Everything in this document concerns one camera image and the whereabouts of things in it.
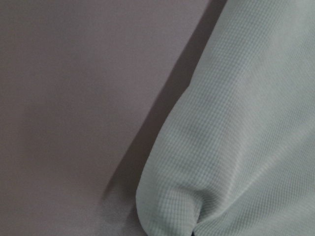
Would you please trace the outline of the olive green long-sleeve shirt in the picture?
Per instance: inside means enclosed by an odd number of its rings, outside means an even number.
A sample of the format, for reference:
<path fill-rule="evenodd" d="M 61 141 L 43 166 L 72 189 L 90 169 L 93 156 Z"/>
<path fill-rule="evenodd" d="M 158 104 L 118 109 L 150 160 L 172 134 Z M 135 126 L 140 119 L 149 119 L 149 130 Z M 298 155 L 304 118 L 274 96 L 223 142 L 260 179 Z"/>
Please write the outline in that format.
<path fill-rule="evenodd" d="M 136 209 L 149 236 L 314 235 L 314 1 L 226 2 Z"/>

